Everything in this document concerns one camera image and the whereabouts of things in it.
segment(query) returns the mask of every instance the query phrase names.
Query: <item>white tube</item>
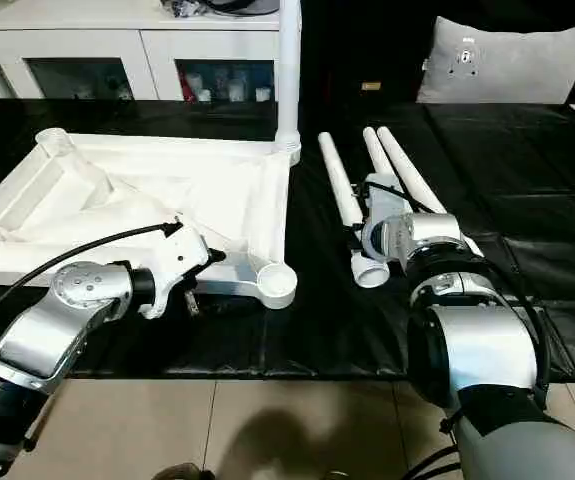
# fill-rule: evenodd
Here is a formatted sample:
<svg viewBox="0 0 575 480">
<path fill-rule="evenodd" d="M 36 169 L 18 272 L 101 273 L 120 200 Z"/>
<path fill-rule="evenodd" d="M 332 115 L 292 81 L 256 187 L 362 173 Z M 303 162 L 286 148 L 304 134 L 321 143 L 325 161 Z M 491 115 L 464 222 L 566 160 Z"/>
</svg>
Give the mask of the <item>white tube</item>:
<svg viewBox="0 0 575 480">
<path fill-rule="evenodd" d="M 300 149 L 298 98 L 300 95 L 299 0 L 280 0 L 278 55 L 278 129 L 276 151 Z"/>
<path fill-rule="evenodd" d="M 378 138 L 385 147 L 389 154 L 389 158 L 396 167 L 396 171 L 400 175 L 400 179 L 409 190 L 409 194 L 419 202 L 431 208 L 436 213 L 447 213 L 445 207 L 440 200 L 436 197 L 425 179 L 418 173 L 416 167 L 409 157 L 398 144 L 394 136 L 391 134 L 387 127 L 380 127 L 378 129 Z"/>
<path fill-rule="evenodd" d="M 351 272 L 354 281 L 362 288 L 380 287 L 389 280 L 387 264 L 367 258 L 360 251 L 355 251 L 351 255 Z"/>
<path fill-rule="evenodd" d="M 323 152 L 327 174 L 334 191 L 334 197 L 336 197 L 336 205 L 338 205 L 343 225 L 351 227 L 356 224 L 362 224 L 363 212 L 360 210 L 358 200 L 354 197 L 354 191 L 347 178 L 347 172 L 345 172 L 331 135 L 327 132 L 321 133 L 318 135 L 318 143 Z"/>
<path fill-rule="evenodd" d="M 380 144 L 374 129 L 371 127 L 365 128 L 363 130 L 363 138 L 367 144 L 367 151 L 369 151 L 376 173 L 395 175 L 394 169 L 391 167 L 387 154 L 383 150 L 383 146 Z"/>
</svg>

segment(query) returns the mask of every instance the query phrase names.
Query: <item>black mat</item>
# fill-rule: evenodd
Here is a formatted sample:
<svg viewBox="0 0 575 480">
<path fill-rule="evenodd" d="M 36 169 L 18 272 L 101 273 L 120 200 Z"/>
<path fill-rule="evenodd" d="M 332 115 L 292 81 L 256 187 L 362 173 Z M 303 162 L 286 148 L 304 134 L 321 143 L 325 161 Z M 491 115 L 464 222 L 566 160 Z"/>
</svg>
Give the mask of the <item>black mat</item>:
<svg viewBox="0 0 575 480">
<path fill-rule="evenodd" d="M 356 181 L 370 170 L 362 128 L 391 128 L 463 230 L 534 296 L 549 327 L 554 379 L 575 381 L 575 113 L 546 106 L 400 105 L 329 117 Z M 271 140 L 274 118 L 264 105 L 0 101 L 0 181 L 32 148 L 33 135 L 51 126 Z M 189 320 L 173 298 L 162 319 L 130 317 L 93 333 L 75 376 L 404 378 L 406 282 L 393 274 L 375 290 L 354 285 L 318 131 L 307 129 L 307 115 L 302 123 L 286 239 L 286 261 L 299 280 L 293 305 L 273 312 L 253 299 L 200 296 L 203 315 Z M 7 301 L 0 333 L 41 294 L 25 288 Z"/>
</svg>

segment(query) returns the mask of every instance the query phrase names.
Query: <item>gray pillow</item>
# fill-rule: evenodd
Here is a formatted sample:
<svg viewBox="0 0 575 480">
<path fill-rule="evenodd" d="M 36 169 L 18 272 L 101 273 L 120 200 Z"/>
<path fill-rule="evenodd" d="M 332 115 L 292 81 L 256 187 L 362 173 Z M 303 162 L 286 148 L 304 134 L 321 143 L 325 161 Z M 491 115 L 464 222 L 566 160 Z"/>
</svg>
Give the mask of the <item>gray pillow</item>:
<svg viewBox="0 0 575 480">
<path fill-rule="evenodd" d="M 565 103 L 575 81 L 575 27 L 485 32 L 443 17 L 417 101 Z"/>
</svg>

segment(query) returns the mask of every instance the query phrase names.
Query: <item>black cable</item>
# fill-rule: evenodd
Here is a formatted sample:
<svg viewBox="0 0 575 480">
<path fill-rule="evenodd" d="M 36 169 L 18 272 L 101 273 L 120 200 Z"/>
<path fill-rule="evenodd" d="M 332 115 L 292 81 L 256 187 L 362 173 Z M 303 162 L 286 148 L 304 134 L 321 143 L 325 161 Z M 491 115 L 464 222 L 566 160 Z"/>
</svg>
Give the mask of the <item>black cable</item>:
<svg viewBox="0 0 575 480">
<path fill-rule="evenodd" d="M 456 447 L 456 445 L 450 445 L 448 447 L 441 448 L 440 450 L 432 453 L 427 458 L 422 460 L 415 467 L 410 468 L 409 471 L 405 475 L 403 475 L 401 480 L 413 480 L 418 478 L 416 475 L 418 475 L 420 472 L 426 469 L 429 465 L 435 463 L 436 461 L 440 460 L 443 457 L 446 457 L 447 455 L 451 455 L 452 453 L 456 452 L 458 452 L 458 448 Z"/>
<path fill-rule="evenodd" d="M 224 17 L 264 17 L 266 15 L 273 15 L 274 13 L 276 13 L 278 11 L 278 9 L 274 9 L 274 10 L 269 10 L 268 12 L 261 12 L 261 13 L 251 13 L 251 12 L 235 12 L 235 13 L 228 13 L 228 12 L 219 12 L 217 10 L 214 10 L 214 13 L 218 14 L 218 15 L 222 15 Z"/>
<path fill-rule="evenodd" d="M 200 3 L 208 6 L 216 12 L 233 13 L 236 10 L 247 8 L 255 1 L 256 0 L 232 0 L 231 2 L 227 3 L 214 3 L 211 0 L 200 0 Z"/>
<path fill-rule="evenodd" d="M 450 463 L 448 465 L 443 465 L 442 467 L 436 467 L 433 470 L 421 473 L 417 477 L 414 477 L 413 480 L 429 480 L 430 478 L 437 477 L 443 473 L 453 472 L 454 470 L 460 470 L 460 462 Z"/>
<path fill-rule="evenodd" d="M 551 350 L 549 348 L 549 341 L 547 340 L 547 333 L 545 332 L 544 322 L 534 310 L 531 302 L 522 294 L 521 289 L 519 289 L 513 282 L 513 280 L 507 275 L 498 265 L 494 262 L 488 260 L 487 258 L 481 257 L 489 269 L 495 273 L 500 280 L 512 291 L 516 296 L 518 303 L 525 309 L 525 313 L 531 321 L 534 331 L 536 332 L 536 338 L 538 339 L 538 348 L 536 349 L 536 363 L 537 363 L 537 374 L 536 374 L 536 386 L 541 390 L 536 392 L 536 400 L 541 408 L 545 408 L 545 400 L 547 395 L 547 390 L 549 389 L 549 372 L 551 369 Z"/>
<path fill-rule="evenodd" d="M 27 273 L 26 275 L 22 276 L 18 279 L 13 285 L 11 285 L 7 290 L 5 290 L 0 295 L 0 304 L 5 300 L 9 295 L 11 295 L 16 289 L 22 287 L 26 283 L 30 282 L 34 278 L 36 278 L 41 273 L 49 270 L 51 267 L 58 265 L 60 262 L 67 260 L 79 253 L 86 252 L 87 250 L 91 250 L 92 248 L 99 247 L 101 245 L 105 245 L 106 243 L 111 243 L 116 240 L 120 240 L 122 238 L 133 237 L 134 235 L 140 235 L 142 233 L 154 232 L 156 230 L 162 230 L 165 236 L 169 236 L 183 225 L 182 223 L 159 223 L 156 225 L 150 225 L 148 227 L 140 227 L 134 228 L 132 230 L 127 230 L 125 232 L 116 233 L 114 235 L 109 235 L 108 237 L 103 237 L 98 240 L 94 240 L 93 242 L 85 243 L 84 245 L 80 245 L 76 248 L 73 248 L 57 257 L 52 258 L 48 262 L 43 263 L 39 267 L 35 268 L 31 272 Z"/>
<path fill-rule="evenodd" d="M 425 205 L 424 203 L 419 202 L 418 200 L 416 200 L 411 195 L 407 195 L 405 192 L 401 192 L 400 190 L 396 190 L 394 187 L 389 187 L 387 185 L 381 185 L 380 183 L 369 182 L 369 181 L 364 182 L 363 185 L 365 185 L 367 187 L 378 188 L 379 190 L 383 190 L 385 192 L 391 193 L 392 195 L 395 195 L 395 196 L 400 197 L 404 200 L 407 200 L 411 206 L 416 207 L 420 210 L 424 210 L 427 213 L 436 213 L 431 208 L 429 208 L 427 205 Z"/>
</svg>

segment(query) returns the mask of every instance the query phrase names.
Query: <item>white cylindrical rod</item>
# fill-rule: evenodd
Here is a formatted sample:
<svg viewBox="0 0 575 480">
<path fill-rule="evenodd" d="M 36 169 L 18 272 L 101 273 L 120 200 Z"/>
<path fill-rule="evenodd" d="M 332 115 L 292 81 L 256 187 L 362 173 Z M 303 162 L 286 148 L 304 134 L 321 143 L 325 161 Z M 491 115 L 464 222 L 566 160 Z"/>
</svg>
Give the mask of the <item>white cylindrical rod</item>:
<svg viewBox="0 0 575 480">
<path fill-rule="evenodd" d="M 423 203 L 431 208 L 436 213 L 447 213 L 445 207 L 438 197 L 434 194 L 425 179 L 420 175 L 418 170 L 409 157 L 398 144 L 394 136 L 391 134 L 387 127 L 380 127 L 378 129 L 378 138 L 385 147 L 385 151 L 389 155 L 396 171 L 400 175 L 400 179 L 409 190 L 409 194 L 417 201 Z"/>
<path fill-rule="evenodd" d="M 300 8 L 299 0 L 280 0 L 278 37 L 278 130 L 277 151 L 300 147 L 298 98 L 300 95 Z"/>
<path fill-rule="evenodd" d="M 327 174 L 329 175 L 331 187 L 334 190 L 336 205 L 338 205 L 343 225 L 351 227 L 356 224 L 362 224 L 363 213 L 358 205 L 358 200 L 354 197 L 354 191 L 351 188 L 347 173 L 331 135 L 327 132 L 321 133 L 318 135 L 318 143 L 323 152 Z"/>
<path fill-rule="evenodd" d="M 376 131 L 371 127 L 365 128 L 363 130 L 363 138 L 365 139 L 367 151 L 371 157 L 371 162 L 374 164 L 376 173 L 395 175 L 394 169 L 391 167 L 391 163 L 389 163 L 389 159 L 387 158 L 387 154 L 376 136 Z"/>
</svg>

